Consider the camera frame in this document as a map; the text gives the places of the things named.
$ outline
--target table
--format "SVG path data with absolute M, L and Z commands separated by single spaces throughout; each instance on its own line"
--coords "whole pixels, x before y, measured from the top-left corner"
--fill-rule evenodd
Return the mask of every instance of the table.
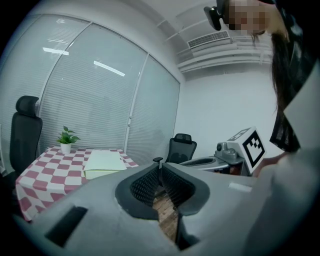
M 64 155 L 59 146 L 48 148 L 18 177 L 17 198 L 24 219 L 31 221 L 54 202 L 88 182 L 84 166 L 93 150 L 119 152 L 127 168 L 138 165 L 121 149 L 71 149 Z

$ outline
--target air vent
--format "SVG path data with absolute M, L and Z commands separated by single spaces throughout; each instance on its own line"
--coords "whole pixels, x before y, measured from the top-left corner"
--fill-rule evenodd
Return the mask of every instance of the air vent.
M 198 37 L 196 39 L 193 39 L 191 41 L 188 41 L 189 48 L 192 49 L 194 47 L 198 47 L 207 43 L 228 39 L 230 38 L 228 32 L 226 30 L 219 31 L 216 33 L 207 34 L 201 37 Z

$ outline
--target notepad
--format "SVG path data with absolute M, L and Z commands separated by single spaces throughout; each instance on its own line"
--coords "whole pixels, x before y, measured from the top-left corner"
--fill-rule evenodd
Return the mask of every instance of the notepad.
M 92 180 L 126 169 L 119 152 L 93 150 L 84 167 L 84 176 L 87 180 Z

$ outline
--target ceiling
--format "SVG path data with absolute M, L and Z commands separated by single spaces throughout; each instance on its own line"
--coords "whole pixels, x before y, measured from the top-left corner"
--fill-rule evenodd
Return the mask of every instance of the ceiling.
M 229 63 L 260 63 L 271 61 L 271 41 L 262 36 L 254 47 L 252 39 L 239 31 L 229 30 L 221 22 L 229 39 L 207 43 L 190 49 L 188 41 L 217 32 L 205 15 L 204 7 L 215 6 L 216 0 L 121 0 L 134 7 L 165 34 L 164 44 L 175 51 L 178 67 L 184 72 Z

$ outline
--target white flower pot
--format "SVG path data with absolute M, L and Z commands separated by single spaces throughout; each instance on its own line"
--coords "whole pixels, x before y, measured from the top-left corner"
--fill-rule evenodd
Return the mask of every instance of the white flower pot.
M 71 151 L 71 144 L 60 143 L 62 154 L 69 155 Z

